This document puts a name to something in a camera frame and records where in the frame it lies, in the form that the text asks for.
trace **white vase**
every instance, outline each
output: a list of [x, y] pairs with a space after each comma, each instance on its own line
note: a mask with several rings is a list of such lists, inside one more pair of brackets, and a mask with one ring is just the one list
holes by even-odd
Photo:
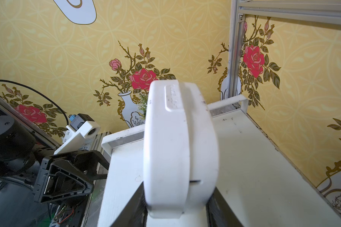
[[118, 96], [120, 96], [125, 103], [125, 107], [123, 108], [121, 114], [128, 127], [131, 128], [144, 124], [144, 121], [141, 119], [138, 110], [138, 105], [136, 105], [131, 99], [131, 91], [119, 93]]

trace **red wire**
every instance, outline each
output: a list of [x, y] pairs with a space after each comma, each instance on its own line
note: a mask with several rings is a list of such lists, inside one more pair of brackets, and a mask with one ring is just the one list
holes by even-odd
[[65, 219], [63, 219], [61, 222], [58, 222], [58, 224], [62, 224], [65, 220], [67, 220], [69, 217], [71, 217], [73, 212], [74, 212], [74, 208], [72, 208], [72, 213], [70, 215], [68, 215]]

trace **red rose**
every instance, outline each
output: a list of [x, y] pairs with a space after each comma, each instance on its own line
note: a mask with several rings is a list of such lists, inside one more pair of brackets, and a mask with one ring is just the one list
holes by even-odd
[[129, 78], [134, 89], [144, 89], [149, 91], [150, 83], [158, 80], [156, 79], [156, 76], [157, 75], [152, 70], [148, 71], [142, 68], [140, 71], [130, 75]]
[[243, 61], [248, 66], [250, 73], [257, 78], [263, 73], [263, 65], [265, 63], [264, 54], [260, 53], [260, 47], [253, 45], [246, 46]]
[[34, 123], [46, 123], [47, 122], [47, 115], [45, 113], [41, 113], [40, 109], [35, 107], [26, 107], [24, 105], [18, 105], [16, 110], [25, 116], [28, 120]]

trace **black metal bracket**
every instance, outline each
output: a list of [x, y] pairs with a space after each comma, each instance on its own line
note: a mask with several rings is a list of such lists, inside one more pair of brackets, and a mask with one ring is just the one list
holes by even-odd
[[95, 150], [43, 158], [34, 185], [34, 200], [39, 203], [60, 204], [68, 198], [92, 193], [93, 181], [107, 177], [107, 174], [97, 174], [98, 163], [109, 169], [109, 163]]

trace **white wooden board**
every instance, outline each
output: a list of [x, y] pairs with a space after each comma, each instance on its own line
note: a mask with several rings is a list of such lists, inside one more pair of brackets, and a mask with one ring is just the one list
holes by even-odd
[[[245, 227], [341, 226], [341, 217], [241, 111], [213, 118], [220, 146], [217, 187]], [[99, 227], [109, 227], [142, 181], [142, 140], [114, 148]], [[206, 213], [148, 217], [147, 227], [207, 226]]]

